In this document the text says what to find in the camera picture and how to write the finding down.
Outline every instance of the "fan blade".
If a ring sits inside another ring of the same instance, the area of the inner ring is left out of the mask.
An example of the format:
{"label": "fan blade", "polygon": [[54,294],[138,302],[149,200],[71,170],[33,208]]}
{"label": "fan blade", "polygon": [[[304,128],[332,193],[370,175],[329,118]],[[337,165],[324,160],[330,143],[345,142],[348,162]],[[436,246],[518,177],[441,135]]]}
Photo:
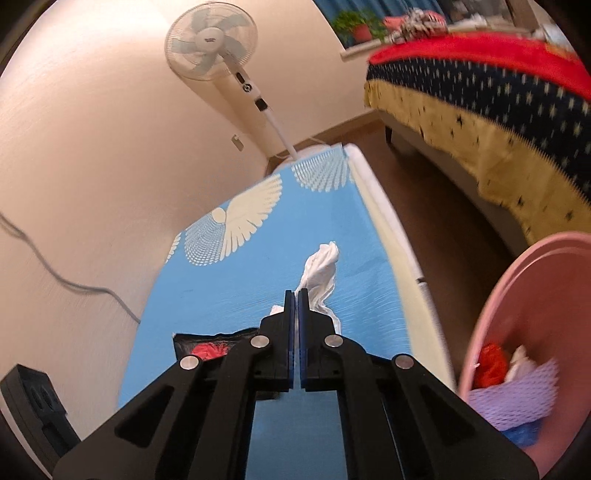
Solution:
{"label": "fan blade", "polygon": [[246,49],[235,38],[226,35],[223,44],[226,51],[234,57],[234,60],[241,60],[246,57]]}
{"label": "fan blade", "polygon": [[170,50],[174,53],[195,53],[199,51],[195,42],[178,40],[176,38],[172,40]]}
{"label": "fan blade", "polygon": [[206,53],[201,57],[201,62],[199,62],[193,69],[193,73],[200,76],[205,75],[215,63],[216,57],[217,53]]}
{"label": "fan blade", "polygon": [[216,24],[216,27],[226,31],[230,30],[232,27],[247,27],[248,25],[248,20],[246,20],[243,15],[234,14],[220,20]]}
{"label": "fan blade", "polygon": [[203,10],[197,10],[193,14],[193,19],[191,20],[191,28],[195,33],[199,33],[205,27],[207,27],[207,18],[209,16],[209,8],[204,8]]}

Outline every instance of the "pink basket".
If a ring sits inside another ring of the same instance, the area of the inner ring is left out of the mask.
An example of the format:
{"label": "pink basket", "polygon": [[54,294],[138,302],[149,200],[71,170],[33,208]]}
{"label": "pink basket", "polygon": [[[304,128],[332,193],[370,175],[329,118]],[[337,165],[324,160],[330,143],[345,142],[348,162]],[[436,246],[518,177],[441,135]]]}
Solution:
{"label": "pink basket", "polygon": [[472,389],[482,345],[525,345],[538,364],[558,360],[558,398],[538,442],[525,449],[544,476],[591,408],[591,235],[563,232],[528,248],[501,277],[470,340],[458,395]]}

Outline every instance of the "blue ironing board cover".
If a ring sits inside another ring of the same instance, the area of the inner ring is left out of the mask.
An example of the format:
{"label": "blue ironing board cover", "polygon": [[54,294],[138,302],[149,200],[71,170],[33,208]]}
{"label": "blue ironing board cover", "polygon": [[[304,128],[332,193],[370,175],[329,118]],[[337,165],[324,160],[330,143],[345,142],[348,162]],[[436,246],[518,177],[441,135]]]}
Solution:
{"label": "blue ironing board cover", "polygon": [[[326,304],[368,353],[411,353],[396,280],[347,155],[335,145],[267,177],[175,239],[142,315],[119,405],[176,361],[172,335],[255,327],[295,290],[320,244],[339,248]],[[346,479],[335,393],[259,401],[248,480]]]}

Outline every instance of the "wall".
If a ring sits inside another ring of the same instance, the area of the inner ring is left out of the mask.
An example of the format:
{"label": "wall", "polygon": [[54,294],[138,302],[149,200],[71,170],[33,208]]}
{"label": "wall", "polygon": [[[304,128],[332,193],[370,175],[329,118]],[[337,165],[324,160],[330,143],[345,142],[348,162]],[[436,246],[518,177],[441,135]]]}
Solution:
{"label": "wall", "polygon": [[[365,59],[341,61],[312,0],[237,3],[259,29],[246,68],[294,142],[364,112]],[[61,274],[114,289],[137,314],[175,234],[283,150],[223,100],[233,84],[189,87],[167,67],[164,36],[194,4],[58,0],[0,78],[0,210]],[[255,142],[241,136],[239,153],[241,129]],[[57,285],[2,229],[0,304],[0,375],[17,362],[46,371],[86,436],[116,408],[135,323],[110,297]]]}
{"label": "wall", "polygon": [[552,17],[548,15],[548,12],[544,10],[541,6],[535,3],[534,0],[529,0],[531,9],[534,11],[535,19],[538,21],[538,24],[554,24],[554,20]]}

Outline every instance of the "red yarn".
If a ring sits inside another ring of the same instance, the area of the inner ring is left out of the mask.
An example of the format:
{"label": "red yarn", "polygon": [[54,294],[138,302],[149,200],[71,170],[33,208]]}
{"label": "red yarn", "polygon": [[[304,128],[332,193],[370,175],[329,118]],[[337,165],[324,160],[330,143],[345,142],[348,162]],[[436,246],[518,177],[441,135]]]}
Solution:
{"label": "red yarn", "polygon": [[229,350],[227,343],[200,343],[191,350],[191,354],[198,356],[201,360],[211,360],[226,355]]}
{"label": "red yarn", "polygon": [[496,343],[487,343],[478,357],[480,365],[474,374],[474,388],[502,384],[509,371],[509,362],[503,349]]}

